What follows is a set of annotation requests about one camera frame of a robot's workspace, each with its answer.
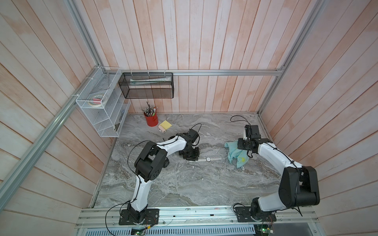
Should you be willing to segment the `teal microfiber cloth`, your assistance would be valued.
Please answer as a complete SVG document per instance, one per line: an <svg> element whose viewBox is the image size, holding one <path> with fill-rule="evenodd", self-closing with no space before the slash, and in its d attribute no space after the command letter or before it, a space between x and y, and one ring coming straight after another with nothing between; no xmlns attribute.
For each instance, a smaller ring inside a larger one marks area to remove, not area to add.
<svg viewBox="0 0 378 236"><path fill-rule="evenodd" d="M236 160L236 168L243 167L248 160L250 159L247 155L246 150L242 150L238 148L238 142L226 142L224 147L228 149L227 159L229 163L234 163Z"/></svg>

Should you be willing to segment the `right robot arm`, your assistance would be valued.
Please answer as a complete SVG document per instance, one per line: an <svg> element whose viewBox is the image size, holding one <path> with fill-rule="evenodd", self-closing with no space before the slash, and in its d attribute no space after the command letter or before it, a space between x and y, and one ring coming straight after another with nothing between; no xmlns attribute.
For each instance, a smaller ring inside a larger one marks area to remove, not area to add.
<svg viewBox="0 0 378 236"><path fill-rule="evenodd" d="M316 206L320 203L318 175L315 168L304 166L284 154L272 141L262 138L259 127L246 125L238 149L257 153L265 158L281 175L277 192L255 198L251 204L253 217L287 208Z"/></svg>

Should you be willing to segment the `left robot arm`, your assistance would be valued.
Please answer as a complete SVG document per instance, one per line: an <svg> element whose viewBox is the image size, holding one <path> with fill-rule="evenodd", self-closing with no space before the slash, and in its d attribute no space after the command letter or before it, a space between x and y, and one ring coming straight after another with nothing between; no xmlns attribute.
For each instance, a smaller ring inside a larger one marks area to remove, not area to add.
<svg viewBox="0 0 378 236"><path fill-rule="evenodd" d="M136 187L127 210L139 221L148 205L148 194L152 185L163 168L169 164L168 156L178 152L187 161L198 161L199 141L197 131L190 129L186 133L178 133L161 143L148 141L134 163Z"/></svg>

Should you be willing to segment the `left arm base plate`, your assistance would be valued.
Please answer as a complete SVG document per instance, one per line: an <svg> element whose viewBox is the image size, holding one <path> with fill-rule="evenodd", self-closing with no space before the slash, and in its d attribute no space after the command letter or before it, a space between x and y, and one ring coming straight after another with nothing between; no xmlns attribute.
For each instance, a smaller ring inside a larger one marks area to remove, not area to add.
<svg viewBox="0 0 378 236"><path fill-rule="evenodd" d="M159 221L158 208L146 208L142 212L134 209L123 209L119 219L119 225L156 225Z"/></svg>

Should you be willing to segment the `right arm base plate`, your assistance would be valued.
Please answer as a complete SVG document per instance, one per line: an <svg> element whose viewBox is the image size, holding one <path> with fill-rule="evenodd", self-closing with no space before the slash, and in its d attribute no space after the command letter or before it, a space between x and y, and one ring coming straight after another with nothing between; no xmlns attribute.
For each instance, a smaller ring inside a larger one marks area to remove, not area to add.
<svg viewBox="0 0 378 236"><path fill-rule="evenodd" d="M237 221L240 223L245 222L276 222L277 218L274 212L258 211L254 207L235 205L232 207L233 212L236 214Z"/></svg>

